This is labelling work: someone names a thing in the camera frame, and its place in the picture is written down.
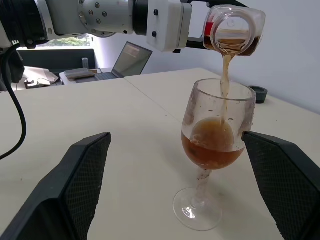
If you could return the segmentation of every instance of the black bottle cap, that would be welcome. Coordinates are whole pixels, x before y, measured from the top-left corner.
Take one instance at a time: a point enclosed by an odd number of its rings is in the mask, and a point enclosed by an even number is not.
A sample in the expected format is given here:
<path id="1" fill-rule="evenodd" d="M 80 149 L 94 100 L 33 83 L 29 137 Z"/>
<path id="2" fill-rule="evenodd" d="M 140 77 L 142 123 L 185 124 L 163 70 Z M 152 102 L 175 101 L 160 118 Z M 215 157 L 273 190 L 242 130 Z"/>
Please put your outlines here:
<path id="1" fill-rule="evenodd" d="M 268 90 L 259 86 L 249 86 L 256 93 L 256 104 L 264 104 L 268 95 Z"/>

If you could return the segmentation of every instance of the laptop screen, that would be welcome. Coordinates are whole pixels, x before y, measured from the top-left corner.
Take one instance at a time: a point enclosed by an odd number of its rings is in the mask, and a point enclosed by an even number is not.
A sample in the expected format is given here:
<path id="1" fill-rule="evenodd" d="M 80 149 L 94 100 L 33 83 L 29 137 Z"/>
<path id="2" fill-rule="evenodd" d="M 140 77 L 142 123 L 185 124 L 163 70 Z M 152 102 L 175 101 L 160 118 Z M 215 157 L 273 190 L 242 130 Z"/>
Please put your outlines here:
<path id="1" fill-rule="evenodd" d="M 151 50 L 127 42 L 115 63 L 112 73 L 120 78 L 140 75 L 152 53 Z"/>

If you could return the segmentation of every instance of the window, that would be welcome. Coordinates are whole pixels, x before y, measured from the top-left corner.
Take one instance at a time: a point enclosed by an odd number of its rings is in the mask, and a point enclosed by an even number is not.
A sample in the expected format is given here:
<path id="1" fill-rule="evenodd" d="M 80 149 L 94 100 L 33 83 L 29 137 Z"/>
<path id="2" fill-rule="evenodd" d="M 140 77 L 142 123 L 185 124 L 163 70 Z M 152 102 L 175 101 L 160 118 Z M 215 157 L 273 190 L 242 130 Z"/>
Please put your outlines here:
<path id="1" fill-rule="evenodd" d="M 51 40 L 45 44 L 37 46 L 37 48 L 43 47 L 91 47 L 92 37 L 88 34 L 84 34 L 78 37 L 62 38 Z"/>

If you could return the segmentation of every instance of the wine glass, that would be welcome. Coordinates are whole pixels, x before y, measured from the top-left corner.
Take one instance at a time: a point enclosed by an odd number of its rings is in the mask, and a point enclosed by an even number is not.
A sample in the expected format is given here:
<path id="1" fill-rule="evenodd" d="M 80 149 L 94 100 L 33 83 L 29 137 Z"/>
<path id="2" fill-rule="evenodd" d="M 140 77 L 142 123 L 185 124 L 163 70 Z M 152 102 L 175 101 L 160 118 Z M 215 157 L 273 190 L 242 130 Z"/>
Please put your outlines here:
<path id="1" fill-rule="evenodd" d="M 182 145 L 189 159 L 199 166 L 197 188 L 177 193 L 173 209 L 188 228 L 208 231 L 222 219 L 222 209 L 206 193 L 212 170 L 233 164 L 245 150 L 242 134 L 250 131 L 256 93 L 230 82 L 223 98 L 220 79 L 204 79 L 194 84 L 182 124 Z"/>

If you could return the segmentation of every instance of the laptop keyboard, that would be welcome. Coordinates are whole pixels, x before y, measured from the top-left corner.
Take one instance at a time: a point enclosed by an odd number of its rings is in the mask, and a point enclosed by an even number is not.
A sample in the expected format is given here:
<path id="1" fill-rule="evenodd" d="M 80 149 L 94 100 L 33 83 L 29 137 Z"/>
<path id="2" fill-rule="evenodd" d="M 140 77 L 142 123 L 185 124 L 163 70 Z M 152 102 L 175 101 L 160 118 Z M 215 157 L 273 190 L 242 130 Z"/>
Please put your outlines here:
<path id="1" fill-rule="evenodd" d="M 117 79 L 117 77 L 115 75 L 113 75 L 111 72 L 99 73 L 99 74 L 94 75 L 94 77 L 98 81 Z"/>

